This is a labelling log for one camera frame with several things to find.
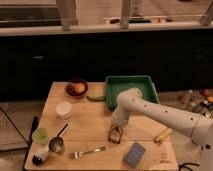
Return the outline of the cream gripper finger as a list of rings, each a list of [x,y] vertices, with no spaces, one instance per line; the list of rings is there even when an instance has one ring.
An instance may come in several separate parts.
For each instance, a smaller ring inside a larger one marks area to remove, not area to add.
[[[111,134],[114,129],[115,129],[115,125],[111,124],[109,128],[109,134]]]
[[[123,128],[118,127],[117,130],[118,130],[118,136],[121,138],[123,135]]]

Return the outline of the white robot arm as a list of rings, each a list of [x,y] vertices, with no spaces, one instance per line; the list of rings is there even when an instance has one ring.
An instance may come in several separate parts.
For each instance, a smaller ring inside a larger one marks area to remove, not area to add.
[[[200,145],[203,150],[199,171],[213,171],[213,119],[144,100],[138,88],[120,92],[116,101],[111,120],[113,126],[125,127],[132,112],[143,114]]]

